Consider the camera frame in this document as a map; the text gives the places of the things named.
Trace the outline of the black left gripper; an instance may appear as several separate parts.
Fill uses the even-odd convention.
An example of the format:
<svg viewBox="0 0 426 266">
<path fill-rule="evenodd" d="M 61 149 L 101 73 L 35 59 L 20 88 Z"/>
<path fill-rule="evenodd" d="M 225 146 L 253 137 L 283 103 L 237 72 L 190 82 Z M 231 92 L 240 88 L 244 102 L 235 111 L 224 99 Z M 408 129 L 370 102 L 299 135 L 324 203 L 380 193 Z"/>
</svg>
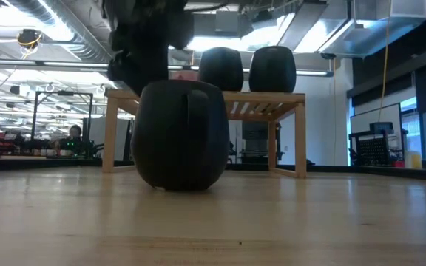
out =
<svg viewBox="0 0 426 266">
<path fill-rule="evenodd" d="M 150 83 L 168 79 L 168 46 L 163 39 L 112 35 L 111 45 L 116 52 L 107 69 L 111 81 L 122 81 L 141 96 Z"/>
</svg>

